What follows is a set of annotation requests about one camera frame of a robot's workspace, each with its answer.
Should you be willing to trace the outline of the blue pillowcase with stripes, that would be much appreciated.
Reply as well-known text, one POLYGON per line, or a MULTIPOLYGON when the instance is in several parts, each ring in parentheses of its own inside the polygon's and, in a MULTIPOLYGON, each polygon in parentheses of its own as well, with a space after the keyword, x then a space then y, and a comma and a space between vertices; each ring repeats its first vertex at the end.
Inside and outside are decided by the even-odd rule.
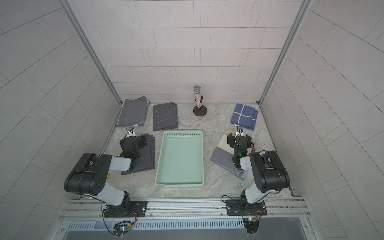
POLYGON ((253 107, 236 104, 231 117, 231 123, 235 126, 243 126, 245 129, 253 131, 256 126, 258 110, 253 107))

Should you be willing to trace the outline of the dark grey checked pillowcase back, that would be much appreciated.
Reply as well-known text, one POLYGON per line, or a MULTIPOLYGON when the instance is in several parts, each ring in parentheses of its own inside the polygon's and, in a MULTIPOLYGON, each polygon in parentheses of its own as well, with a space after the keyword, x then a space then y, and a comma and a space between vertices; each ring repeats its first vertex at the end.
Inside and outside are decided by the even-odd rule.
POLYGON ((153 131, 178 129, 178 105, 165 103, 153 106, 153 131))

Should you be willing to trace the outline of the dark grey checked pillowcase front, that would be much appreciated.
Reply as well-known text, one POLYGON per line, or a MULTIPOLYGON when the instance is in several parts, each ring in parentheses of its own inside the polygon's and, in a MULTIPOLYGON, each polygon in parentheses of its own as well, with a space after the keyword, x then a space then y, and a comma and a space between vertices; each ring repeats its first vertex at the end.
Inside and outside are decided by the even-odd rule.
POLYGON ((121 175, 128 175, 155 168, 155 145, 156 138, 150 134, 144 135, 147 139, 147 145, 140 149, 140 158, 131 159, 131 166, 127 171, 122 171, 121 175))

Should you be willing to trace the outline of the green plastic basket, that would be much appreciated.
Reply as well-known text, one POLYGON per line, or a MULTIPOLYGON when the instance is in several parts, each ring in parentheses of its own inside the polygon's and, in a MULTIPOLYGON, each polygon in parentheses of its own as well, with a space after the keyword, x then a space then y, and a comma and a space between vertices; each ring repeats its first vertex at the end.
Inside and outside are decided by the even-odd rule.
POLYGON ((164 188, 200 188, 204 183, 203 132, 165 131, 155 185, 164 188))

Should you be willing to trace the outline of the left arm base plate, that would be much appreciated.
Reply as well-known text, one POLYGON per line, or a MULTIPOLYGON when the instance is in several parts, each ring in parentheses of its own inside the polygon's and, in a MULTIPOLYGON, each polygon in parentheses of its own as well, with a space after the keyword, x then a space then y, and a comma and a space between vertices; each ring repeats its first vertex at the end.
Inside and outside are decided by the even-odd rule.
POLYGON ((102 210, 104 218, 143 218, 146 215, 148 201, 131 201, 128 207, 125 203, 120 206, 108 206, 102 210))

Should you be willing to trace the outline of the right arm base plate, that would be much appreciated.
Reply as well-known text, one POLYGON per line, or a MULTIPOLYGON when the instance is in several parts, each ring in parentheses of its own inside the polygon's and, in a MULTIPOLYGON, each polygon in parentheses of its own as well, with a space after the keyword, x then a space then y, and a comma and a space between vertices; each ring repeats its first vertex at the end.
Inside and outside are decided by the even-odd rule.
POLYGON ((246 201, 226 199, 228 216, 266 216, 268 214, 265 201, 249 204, 246 201))

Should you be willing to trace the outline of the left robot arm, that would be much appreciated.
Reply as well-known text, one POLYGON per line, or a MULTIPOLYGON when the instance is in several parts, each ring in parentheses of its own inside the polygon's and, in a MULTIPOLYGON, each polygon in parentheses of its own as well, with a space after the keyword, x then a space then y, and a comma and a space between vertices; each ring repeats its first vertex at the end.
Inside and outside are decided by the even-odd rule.
POLYGON ((122 153, 119 156, 85 153, 81 156, 64 182, 68 193, 93 197, 108 207, 131 208, 130 196, 108 183, 111 172, 133 170, 141 158, 140 149, 147 145, 144 135, 134 134, 120 141, 122 153))

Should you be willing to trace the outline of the beige grey striped pillowcase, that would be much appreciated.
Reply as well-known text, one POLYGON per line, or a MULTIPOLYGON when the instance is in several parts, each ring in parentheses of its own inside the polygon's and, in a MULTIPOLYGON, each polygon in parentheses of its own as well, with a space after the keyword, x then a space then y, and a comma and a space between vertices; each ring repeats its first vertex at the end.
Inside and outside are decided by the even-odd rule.
POLYGON ((240 178, 241 180, 245 180, 248 170, 252 168, 250 154, 252 153, 254 142, 252 141, 253 147, 248 149, 248 156, 242 157, 240 159, 241 169, 237 169, 234 166, 232 161, 232 157, 234 155, 234 149, 227 144, 227 135, 229 134, 236 136, 235 131, 227 129, 225 133, 222 135, 222 137, 220 138, 219 143, 215 148, 214 153, 211 157, 211 161, 217 164, 218 166, 224 168, 225 170, 229 171, 230 173, 240 178))

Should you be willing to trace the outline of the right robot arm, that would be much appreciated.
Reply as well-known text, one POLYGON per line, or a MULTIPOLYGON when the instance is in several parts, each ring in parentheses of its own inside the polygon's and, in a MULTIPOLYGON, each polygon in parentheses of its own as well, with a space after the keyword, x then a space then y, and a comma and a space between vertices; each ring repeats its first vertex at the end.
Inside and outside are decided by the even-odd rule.
POLYGON ((259 204, 269 194, 278 194, 290 186, 290 177, 276 151, 249 153, 254 146, 249 135, 227 136, 227 144, 234 149, 234 166, 239 170, 251 170, 254 183, 240 196, 242 208, 259 204))

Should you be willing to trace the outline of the dark grey checked pillowcase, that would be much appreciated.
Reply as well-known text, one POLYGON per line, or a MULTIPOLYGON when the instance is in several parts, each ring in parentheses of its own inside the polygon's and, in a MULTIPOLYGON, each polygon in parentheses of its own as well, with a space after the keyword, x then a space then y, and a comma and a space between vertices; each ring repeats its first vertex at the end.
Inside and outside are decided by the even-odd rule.
POLYGON ((147 145, 140 149, 140 158, 131 159, 131 166, 127 171, 122 171, 121 175, 128 175, 155 168, 155 145, 156 138, 150 134, 144 135, 147 139, 147 145))
POLYGON ((153 131, 178 129, 178 105, 165 103, 153 106, 153 131))

